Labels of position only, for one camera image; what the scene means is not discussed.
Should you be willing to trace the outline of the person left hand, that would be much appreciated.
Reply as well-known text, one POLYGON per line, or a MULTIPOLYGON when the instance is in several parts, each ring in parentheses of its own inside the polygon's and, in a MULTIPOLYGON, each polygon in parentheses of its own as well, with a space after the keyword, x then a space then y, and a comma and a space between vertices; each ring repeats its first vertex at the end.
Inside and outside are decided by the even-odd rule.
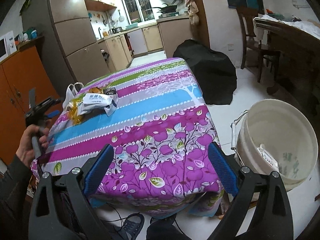
POLYGON ((48 134, 49 134, 49 128, 41 128, 40 126, 36 125, 30 125, 28 126, 25 131, 23 132, 23 135, 20 139, 19 147, 16 151, 16 156, 20 161, 29 168, 32 161, 35 158, 33 146, 31 139, 33 135, 39 132, 39 129, 41 130, 41 133, 43 134, 42 137, 39 138, 39 143, 41 147, 46 150, 48 148, 49 142, 48 142, 48 134))

